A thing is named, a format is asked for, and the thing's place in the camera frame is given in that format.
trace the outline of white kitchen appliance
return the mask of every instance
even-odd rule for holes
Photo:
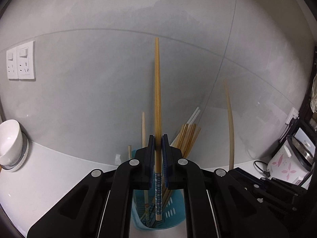
[[[289,136],[280,150],[268,163],[270,178],[277,178],[298,185],[312,169],[315,145],[299,128]]]

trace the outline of gray tile wall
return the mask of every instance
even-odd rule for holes
[[[299,109],[313,38],[295,0],[13,0],[0,20],[0,98],[35,142],[114,164],[153,133],[154,37],[160,37],[162,128],[172,140],[197,106],[190,155],[228,162],[227,79],[236,163],[266,155]],[[5,51],[35,40],[36,81],[9,81]]]

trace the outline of bowl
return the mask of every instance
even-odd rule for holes
[[[16,120],[7,120],[0,124],[0,164],[14,165],[22,150],[22,132]]]

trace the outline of countertop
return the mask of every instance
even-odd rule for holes
[[[262,175],[253,167],[253,162],[237,164],[256,177]],[[31,226],[54,206],[91,170],[104,172],[116,166],[72,157],[30,142],[28,157],[16,172],[0,172],[0,203],[16,228],[26,237]],[[185,237],[186,222],[174,228],[151,232],[152,238]],[[131,223],[130,237],[148,237]]]

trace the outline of plastic basket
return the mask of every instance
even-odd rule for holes
[[[149,190],[149,204],[151,206],[152,199],[155,195],[154,185]],[[180,190],[174,190],[165,209],[162,212],[162,221],[159,221],[154,228],[145,226],[140,217],[144,214],[144,191],[134,190],[134,198],[132,203],[132,222],[136,229],[141,231],[153,231],[158,229],[167,229],[179,225],[185,220],[185,203],[184,197]]]

